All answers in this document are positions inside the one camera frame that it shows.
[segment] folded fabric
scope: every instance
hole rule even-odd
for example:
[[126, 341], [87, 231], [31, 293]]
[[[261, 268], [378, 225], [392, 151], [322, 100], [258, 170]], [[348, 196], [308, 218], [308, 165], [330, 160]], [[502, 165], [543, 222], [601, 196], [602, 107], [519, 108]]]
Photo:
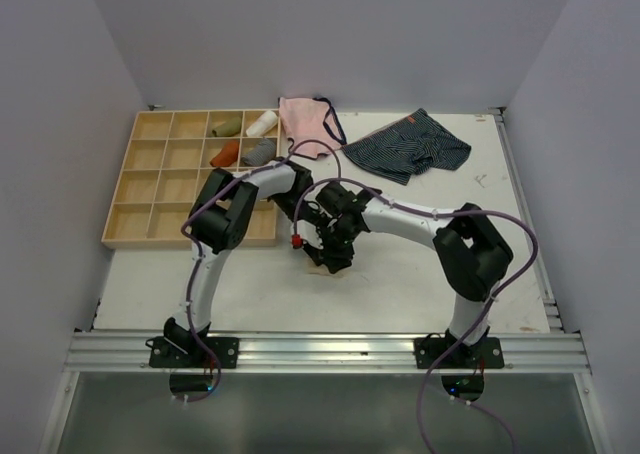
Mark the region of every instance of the folded fabric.
[[471, 146], [429, 117], [424, 109], [348, 144], [342, 152], [360, 168], [407, 185], [412, 174], [431, 167], [455, 171]]
[[[324, 97], [315, 99], [280, 98], [280, 119], [284, 132], [294, 145], [307, 139], [316, 139], [332, 149], [340, 149], [347, 139], [338, 121], [331, 101]], [[309, 159], [327, 155], [329, 149], [316, 142], [308, 142], [296, 150], [296, 154]]]

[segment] white table surface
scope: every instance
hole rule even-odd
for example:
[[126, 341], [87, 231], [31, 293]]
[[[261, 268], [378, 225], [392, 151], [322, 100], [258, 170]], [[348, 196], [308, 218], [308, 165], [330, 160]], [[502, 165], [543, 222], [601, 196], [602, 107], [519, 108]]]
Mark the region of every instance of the white table surface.
[[[340, 113], [339, 118], [347, 139], [354, 141], [404, 114]], [[397, 200], [442, 208], [473, 202], [518, 216], [493, 117], [433, 117], [472, 146], [469, 160], [457, 171], [432, 169], [401, 186], [362, 171], [340, 153], [343, 175]], [[315, 180], [336, 173], [332, 157], [296, 162], [311, 168]], [[513, 272], [529, 255], [527, 240], [510, 223], [494, 223], [514, 251]], [[355, 242], [351, 268], [335, 277], [319, 275], [311, 272], [302, 251], [291, 249], [289, 226], [281, 214], [278, 246], [233, 252], [213, 302], [211, 329], [349, 333], [447, 328], [454, 292], [435, 252], [386, 234], [363, 233]], [[184, 299], [191, 267], [187, 250], [116, 251], [94, 327], [161, 329]], [[501, 294], [490, 325], [494, 333], [549, 332], [542, 288], [532, 269]]]

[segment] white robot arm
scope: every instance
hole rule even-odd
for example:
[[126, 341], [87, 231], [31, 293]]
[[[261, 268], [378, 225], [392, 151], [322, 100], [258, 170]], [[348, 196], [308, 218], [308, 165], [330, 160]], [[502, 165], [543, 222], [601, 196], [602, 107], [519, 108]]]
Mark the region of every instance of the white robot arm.
[[[240, 182], [227, 196], [231, 201], [228, 209], [214, 205], [192, 224], [191, 235], [201, 243], [203, 254], [200, 256], [200, 250], [194, 246], [194, 260], [200, 259], [201, 263], [192, 284], [190, 310], [195, 331], [202, 339], [206, 338], [211, 322], [211, 306], [222, 268], [231, 251], [243, 239], [253, 206], [261, 199], [274, 200], [287, 217], [297, 223], [294, 248], [303, 249], [316, 265], [325, 265], [332, 273], [351, 265], [355, 254], [353, 241], [361, 232], [388, 233], [435, 250], [447, 280], [456, 292], [454, 315], [447, 331], [454, 340], [459, 339], [478, 319], [489, 295], [513, 259], [511, 249], [486, 216], [429, 219], [382, 202], [376, 197], [378, 191], [365, 189], [356, 195], [337, 181], [323, 187], [315, 203], [303, 201], [298, 206], [296, 217], [296, 204], [313, 184], [311, 173], [291, 161], [277, 164], [274, 169], [259, 172]], [[231, 180], [233, 176], [230, 173], [215, 170], [205, 183], [192, 213]], [[422, 212], [434, 211], [424, 206], [404, 203], [402, 206]], [[466, 204], [457, 211], [474, 209], [479, 208]], [[444, 214], [454, 210], [439, 208], [437, 212]], [[156, 359], [154, 363], [150, 362], [152, 367], [154, 364], [157, 367], [175, 367], [159, 361], [163, 356], [173, 357], [176, 354], [187, 356], [194, 364], [201, 362], [203, 353], [191, 342], [187, 316], [186, 305], [183, 304], [167, 321], [164, 336], [156, 338], [158, 342], [154, 343], [155, 348], [166, 348], [154, 348]], [[464, 344], [477, 346], [487, 332], [485, 318], [465, 338]]]

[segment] wooden organizer tray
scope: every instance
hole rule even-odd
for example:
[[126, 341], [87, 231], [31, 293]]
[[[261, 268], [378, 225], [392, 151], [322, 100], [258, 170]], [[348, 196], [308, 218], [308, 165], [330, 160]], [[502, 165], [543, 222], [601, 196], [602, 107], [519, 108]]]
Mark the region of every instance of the wooden organizer tray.
[[[119, 248], [188, 248], [180, 233], [197, 194], [213, 170], [212, 157], [229, 141], [240, 141], [236, 162], [225, 169], [247, 171], [241, 157], [259, 141], [246, 130], [265, 110], [139, 112], [109, 209], [102, 242]], [[208, 137], [216, 126], [242, 118], [234, 137]], [[264, 137], [280, 152], [280, 119]], [[276, 243], [277, 211], [273, 202], [259, 201], [242, 246]]]

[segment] purple cable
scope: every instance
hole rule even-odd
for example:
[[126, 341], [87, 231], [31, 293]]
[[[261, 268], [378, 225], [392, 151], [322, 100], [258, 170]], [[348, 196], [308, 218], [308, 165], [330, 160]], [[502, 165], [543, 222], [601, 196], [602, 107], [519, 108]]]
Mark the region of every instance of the purple cable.
[[[440, 363], [446, 359], [453, 351], [455, 351], [460, 344], [462, 344], [464, 342], [464, 340], [476, 329], [476, 327], [478, 327], [478, 325], [480, 325], [480, 323], [482, 322], [482, 320], [489, 314], [489, 311], [491, 310], [491, 306], [493, 305], [493, 303], [495, 302], [496, 297], [498, 296], [498, 294], [500, 294], [502, 291], [504, 291], [508, 286], [510, 286], [516, 279], [518, 279], [520, 276], [522, 276], [522, 274], [524, 274], [524, 272], [529, 269], [533, 263], [535, 262], [535, 259], [538, 255], [538, 250], [539, 250], [539, 246], [538, 246], [538, 239], [536, 238], [535, 233], [533, 232], [533, 230], [527, 226], [524, 222], [522, 222], [520, 219], [518, 219], [517, 217], [514, 217], [510, 214], [504, 213], [504, 212], [499, 212], [499, 211], [490, 211], [490, 210], [477, 210], [477, 211], [456, 211], [456, 212], [451, 212], [451, 213], [440, 213], [440, 214], [434, 214], [431, 212], [426, 212], [426, 211], [421, 211], [419, 209], [414, 209], [412, 207], [408, 207], [408, 206], [403, 206], [402, 204], [396, 204], [395, 202], [389, 201], [388, 199], [386, 199], [385, 197], [381, 196], [380, 194], [378, 194], [376, 191], [374, 191], [373, 189], [371, 189], [369, 186], [355, 181], [353, 179], [345, 179], [345, 178], [341, 178], [341, 177], [334, 177], [334, 178], [330, 178], [330, 179], [323, 179], [321, 181], [318, 181], [314, 184], [312, 184], [311, 186], [309, 186], [304, 193], [300, 196], [300, 199], [298, 199], [298, 202], [296, 204], [296, 208], [294, 210], [294, 214], [293, 214], [293, 232], [294, 234], [297, 234], [297, 228], [296, 228], [296, 222], [298, 220], [298, 216], [300, 213], [300, 206], [302, 205], [302, 201], [304, 200], [304, 198], [307, 196], [307, 194], [309, 194], [311, 191], [313, 191], [316, 187], [321, 186], [322, 184], [326, 184], [332, 181], [338, 181], [338, 182], [346, 182], [349, 184], [353, 184], [355, 186], [358, 186], [362, 189], [365, 189], [367, 192], [369, 192], [371, 195], [373, 195], [376, 199], [379, 199], [383, 204], [391, 207], [391, 208], [395, 208], [398, 209], [400, 211], [404, 211], [407, 212], [409, 214], [415, 214], [418, 216], [422, 216], [422, 217], [427, 217], [430, 219], [435, 219], [435, 218], [442, 218], [442, 219], [448, 219], [448, 218], [454, 218], [454, 217], [467, 217], [467, 216], [492, 216], [492, 217], [499, 217], [501, 219], [506, 219], [507, 221], [510, 221], [514, 224], [516, 224], [517, 226], [521, 227], [529, 236], [529, 239], [531, 240], [531, 255], [529, 256], [529, 259], [527, 260], [527, 262], [524, 263], [524, 265], [518, 269], [509, 279], [507, 279], [503, 284], [501, 284], [494, 292], [493, 294], [491, 294], [491, 296], [489, 297], [489, 300], [487, 301], [487, 303], [485, 304], [484, 309], [482, 310], [482, 312], [480, 313], [480, 315], [478, 316], [478, 318], [473, 322], [473, 324], [471, 325], [471, 327], [469, 327], [469, 329], [467, 329], [467, 331], [460, 336], [460, 338], [453, 343], [453, 345], [451, 347], [449, 347], [445, 352], [443, 352], [440, 357], [438, 357], [435, 361], [433, 361], [433, 363], [431, 364], [431, 366], [429, 366], [429, 369], [427, 370], [427, 373], [425, 374], [423, 380], [422, 380], [422, 384], [420, 386], [420, 391], [418, 394], [418, 400], [416, 402], [416, 418], [418, 421], [418, 428], [420, 429], [420, 437], [422, 437], [422, 440], [425, 444], [425, 446], [427, 447], [427, 449], [429, 449], [429, 451], [431, 451], [433, 454], [437, 454], [437, 451], [435, 449], [435, 447], [433, 446], [431, 440], [429, 439], [429, 436], [427, 435], [425, 428], [424, 428], [424, 419], [423, 419], [423, 415], [422, 415], [422, 401], [424, 398], [424, 392], [429, 380], [429, 377], [431, 376], [431, 373], [440, 365]], [[472, 407], [474, 407], [475, 409], [484, 412], [485, 414], [487, 414], [488, 416], [493, 417], [504, 429], [505, 431], [507, 431], [507, 434], [509, 435], [509, 438], [511, 439], [511, 446], [512, 446], [512, 452], [517, 453], [518, 452], [518, 445], [516, 442], [516, 438], [515, 438], [515, 434], [513, 433], [513, 431], [511, 430], [511, 428], [508, 426], [508, 424], [502, 419], [500, 418], [497, 414], [491, 412], [489, 409], [476, 405], [476, 404], [471, 404]]]
[[205, 393], [204, 395], [199, 396], [199, 397], [197, 397], [197, 398], [195, 398], [193, 400], [188, 400], [187, 402], [197, 402], [197, 401], [201, 401], [203, 399], [206, 399], [207, 397], [209, 397], [213, 393], [213, 391], [216, 390], [216, 388], [220, 384], [220, 380], [222, 379], [222, 370], [220, 368], [220, 359], [218, 359], [218, 356], [216, 356], [215, 352], [213, 352], [209, 348], [209, 346], [207, 346], [202, 341], [202, 339], [200, 339], [200, 336], [198, 336], [198, 333], [196, 332], [195, 325], [193, 324], [193, 315], [191, 313], [191, 293], [193, 291], [193, 283], [195, 282], [196, 276], [198, 274], [198, 270], [200, 269], [200, 264], [202, 263], [202, 259], [203, 259], [203, 256], [204, 256], [204, 250], [202, 249], [202, 243], [198, 239], [196, 239], [194, 236], [192, 236], [191, 233], [187, 231], [187, 228], [189, 228], [191, 226], [191, 224], [193, 224], [193, 221], [196, 220], [198, 218], [198, 216], [200, 216], [203, 212], [207, 211], [216, 202], [218, 202], [229, 191], [231, 191], [231, 189], [233, 189], [234, 186], [236, 186], [239, 182], [244, 181], [245, 179], [251, 177], [252, 175], [257, 174], [258, 172], [269, 171], [269, 170], [275, 169], [277, 167], [280, 167], [282, 164], [284, 164], [289, 159], [291, 159], [291, 156], [293, 156], [295, 154], [295, 152], [300, 148], [300, 146], [303, 146], [304, 144], [308, 144], [310, 142], [314, 142], [316, 144], [322, 144], [327, 149], [329, 149], [329, 151], [333, 155], [334, 159], [336, 160], [336, 164], [338, 166], [338, 176], [341, 176], [342, 175], [342, 165], [340, 164], [340, 159], [338, 158], [338, 155], [336, 154], [336, 151], [334, 151], [331, 148], [331, 146], [329, 146], [328, 144], [326, 144], [326, 143], [324, 143], [322, 141], [318, 141], [316, 139], [307, 139], [305, 141], [302, 141], [299, 144], [296, 144], [291, 149], [289, 149], [289, 153], [288, 153], [287, 157], [285, 157], [282, 161], [280, 161], [280, 162], [278, 162], [276, 164], [273, 164], [273, 165], [263, 166], [263, 167], [259, 167], [257, 169], [253, 169], [252, 171], [247, 172], [246, 174], [243, 174], [242, 176], [239, 176], [239, 177], [236, 177], [235, 179], [233, 179], [220, 192], [218, 192], [215, 196], [213, 196], [206, 203], [204, 203], [202, 205], [202, 207], [200, 207], [200, 209], [198, 209], [191, 216], [189, 216], [189, 218], [185, 221], [185, 223], [180, 228], [180, 232], [182, 233], [182, 235], [187, 237], [188, 239], [190, 239], [198, 248], [198, 258], [196, 259], [196, 262], [193, 264], [193, 269], [191, 270], [191, 274], [189, 276], [189, 281], [187, 282], [186, 313], [187, 313], [187, 322], [189, 323], [189, 331], [191, 332], [191, 336], [193, 337], [193, 339], [196, 341], [196, 344], [198, 344], [198, 346], [207, 354], [207, 356], [209, 356], [210, 359], [213, 359], [215, 364], [216, 364], [216, 380], [215, 380], [213, 386], [211, 387], [211, 389], [209, 389], [209, 391], [207, 393]]

